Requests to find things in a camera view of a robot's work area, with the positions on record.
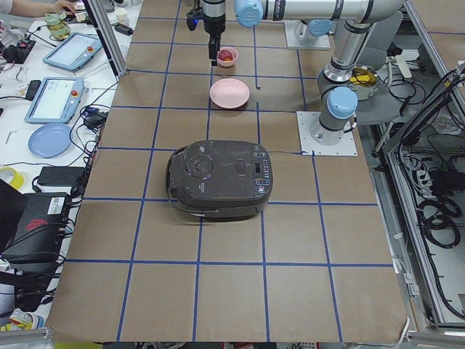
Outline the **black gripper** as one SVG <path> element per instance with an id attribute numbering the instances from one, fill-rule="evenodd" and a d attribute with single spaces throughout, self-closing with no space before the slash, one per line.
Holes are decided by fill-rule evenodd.
<path id="1" fill-rule="evenodd" d="M 209 35 L 209 59 L 212 66 L 217 66 L 221 35 L 225 32 L 225 0 L 195 1 L 193 8 L 186 14 L 187 26 L 194 31 L 198 22 L 203 21 L 205 32 Z"/>

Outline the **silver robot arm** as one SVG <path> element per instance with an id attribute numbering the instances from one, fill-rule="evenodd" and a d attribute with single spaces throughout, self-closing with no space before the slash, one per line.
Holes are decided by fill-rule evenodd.
<path id="1" fill-rule="evenodd" d="M 310 126 L 310 135 L 322 145 L 337 144 L 354 116 L 357 96 L 347 87 L 353 68 L 376 23 L 391 17 L 402 1 L 235 1 L 236 20 L 252 28 L 263 20 L 335 20 L 342 24 L 334 35 L 331 60 L 318 76 L 323 109 Z"/>

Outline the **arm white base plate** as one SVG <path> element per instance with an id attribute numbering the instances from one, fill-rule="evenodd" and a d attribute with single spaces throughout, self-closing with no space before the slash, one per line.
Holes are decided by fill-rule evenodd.
<path id="1" fill-rule="evenodd" d="M 286 43 L 289 49 L 329 50 L 330 20 L 285 20 Z"/>
<path id="2" fill-rule="evenodd" d="M 306 156 L 357 156 L 349 121 L 339 131 L 328 131 L 320 124 L 320 112 L 297 111 L 301 152 Z"/>

